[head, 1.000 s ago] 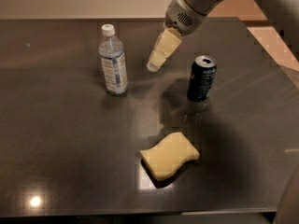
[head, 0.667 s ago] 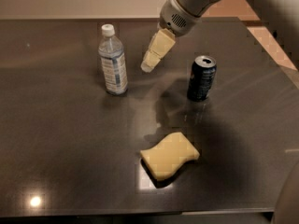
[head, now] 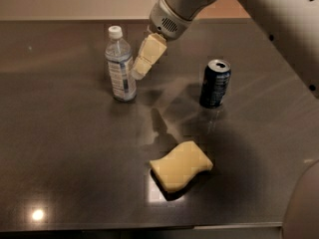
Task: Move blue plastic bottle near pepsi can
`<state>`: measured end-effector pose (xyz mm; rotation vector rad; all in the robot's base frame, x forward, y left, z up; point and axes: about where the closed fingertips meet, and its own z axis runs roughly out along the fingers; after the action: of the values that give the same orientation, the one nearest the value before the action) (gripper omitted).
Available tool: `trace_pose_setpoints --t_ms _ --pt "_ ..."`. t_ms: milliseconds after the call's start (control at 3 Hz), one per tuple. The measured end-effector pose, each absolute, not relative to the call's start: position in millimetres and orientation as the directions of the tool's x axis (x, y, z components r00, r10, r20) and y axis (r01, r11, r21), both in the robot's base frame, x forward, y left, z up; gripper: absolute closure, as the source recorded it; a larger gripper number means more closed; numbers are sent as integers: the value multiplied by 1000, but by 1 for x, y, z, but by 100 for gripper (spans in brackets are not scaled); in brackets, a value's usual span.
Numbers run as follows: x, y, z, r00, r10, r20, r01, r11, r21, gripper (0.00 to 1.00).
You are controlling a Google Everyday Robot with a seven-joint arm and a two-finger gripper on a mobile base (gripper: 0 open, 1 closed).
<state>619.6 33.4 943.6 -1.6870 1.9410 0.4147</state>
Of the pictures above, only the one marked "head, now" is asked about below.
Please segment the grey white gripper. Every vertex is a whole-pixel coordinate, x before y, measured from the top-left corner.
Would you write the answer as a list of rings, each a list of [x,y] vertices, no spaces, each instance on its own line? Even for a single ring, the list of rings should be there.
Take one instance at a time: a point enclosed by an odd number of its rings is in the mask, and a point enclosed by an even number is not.
[[[158,0],[150,13],[149,34],[140,46],[132,76],[141,80],[167,48],[166,40],[178,39],[190,26],[193,16],[178,0]]]

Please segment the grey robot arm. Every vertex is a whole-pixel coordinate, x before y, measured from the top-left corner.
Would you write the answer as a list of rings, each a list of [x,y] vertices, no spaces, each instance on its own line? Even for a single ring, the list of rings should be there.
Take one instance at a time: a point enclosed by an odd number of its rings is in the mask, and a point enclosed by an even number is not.
[[[194,17],[217,0],[159,0],[150,13],[149,35],[142,41],[133,76],[142,79],[161,57],[168,41],[178,39]],[[319,98],[319,0],[237,0]],[[318,239],[319,162],[299,178],[284,216],[280,239]]]

